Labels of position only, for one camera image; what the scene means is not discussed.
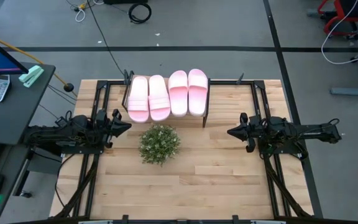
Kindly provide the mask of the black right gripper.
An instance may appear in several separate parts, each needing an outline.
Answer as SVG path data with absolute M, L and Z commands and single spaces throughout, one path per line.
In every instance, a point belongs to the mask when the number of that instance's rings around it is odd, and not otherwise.
M 247 141 L 246 151 L 253 152 L 255 149 L 255 140 L 251 135 L 251 128 L 248 124 L 248 116 L 246 113 L 240 115 L 240 125 L 227 130 L 227 133 L 241 141 Z

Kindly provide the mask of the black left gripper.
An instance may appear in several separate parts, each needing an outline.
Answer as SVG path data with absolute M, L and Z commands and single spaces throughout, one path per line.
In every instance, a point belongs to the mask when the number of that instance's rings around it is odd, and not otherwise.
M 114 109 L 112 112 L 112 120 L 109 122 L 108 132 L 105 139 L 106 148 L 112 148 L 113 143 L 111 142 L 111 139 L 113 136 L 114 137 L 117 136 L 118 127 L 120 127 L 118 131 L 118 136 L 120 136 L 121 134 L 129 130 L 132 127 L 132 125 L 131 123 L 121 121 L 121 114 L 119 110 Z

